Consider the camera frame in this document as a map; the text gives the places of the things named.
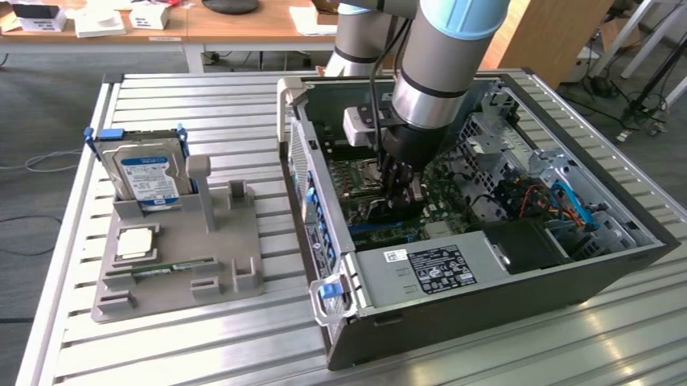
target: wheel caster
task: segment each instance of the wheel caster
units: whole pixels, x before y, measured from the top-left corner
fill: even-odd
[[[623,130],[623,132],[615,137],[615,144],[619,145],[626,142],[630,135],[632,135],[632,130]]]
[[[650,130],[646,132],[646,134],[650,136],[650,137],[658,137],[659,135],[662,135],[662,133],[667,131],[666,128],[663,127],[662,123],[658,122],[655,123]]]

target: aluminum workbench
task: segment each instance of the aluminum workbench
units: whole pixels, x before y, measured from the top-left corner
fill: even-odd
[[[670,232],[687,212],[532,75],[511,71],[558,123]],[[98,325],[91,320],[112,184],[84,151],[19,384],[677,384],[687,381],[687,248],[579,306],[340,372],[326,368],[278,159],[276,83],[312,72],[128,75],[103,84],[94,128],[190,131],[212,186],[256,192],[267,292]],[[524,130],[540,147],[552,139]]]

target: wooden desk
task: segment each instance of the wooden desk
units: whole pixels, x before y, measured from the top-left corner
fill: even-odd
[[[44,0],[48,5],[79,9],[86,0]],[[202,54],[206,51],[331,51],[332,36],[303,36],[295,29],[288,8],[307,6],[308,0],[262,0],[252,14],[231,16],[208,10],[200,0],[188,10],[175,7],[163,31],[131,26],[128,11],[122,12],[127,35],[76,38],[75,22],[70,20],[63,32],[11,31],[0,35],[3,53],[70,52],[183,52],[190,72],[203,72]],[[0,5],[0,15],[11,12]]]
[[[288,8],[308,6],[308,0],[260,0],[260,8],[242,15],[212,12],[192,0],[188,10],[187,59],[206,51],[331,51],[334,36],[303,36]],[[203,72],[203,66],[191,72]]]
[[[46,4],[62,6],[64,9],[79,9],[86,6],[86,0],[44,0]],[[12,11],[8,4],[3,4],[3,13]],[[122,19],[127,28],[127,35],[111,35],[98,38],[78,38],[75,32],[75,21],[68,20],[63,32],[27,32],[22,29],[14,30],[0,35],[0,44],[4,43],[78,43],[78,44],[118,44],[118,43],[168,43],[162,42],[160,38],[176,42],[186,41],[186,26],[188,12],[184,8],[175,7],[170,10],[170,21],[167,28],[159,30],[146,30],[134,28],[130,21],[130,12],[122,11]]]

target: power supply label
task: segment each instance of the power supply label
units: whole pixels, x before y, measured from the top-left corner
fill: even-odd
[[[179,199],[176,183],[167,175],[167,157],[127,158],[122,160],[122,167],[138,201],[164,205]]]
[[[426,294],[476,284],[458,245],[408,253],[408,260]]]

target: circuit board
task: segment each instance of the circuit board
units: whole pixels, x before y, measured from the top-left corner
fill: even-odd
[[[368,221],[371,209],[386,204],[376,160],[330,161],[328,168],[356,250],[460,234],[475,223],[448,167],[442,161],[430,164],[420,181],[424,197],[420,215],[388,224],[371,224]]]

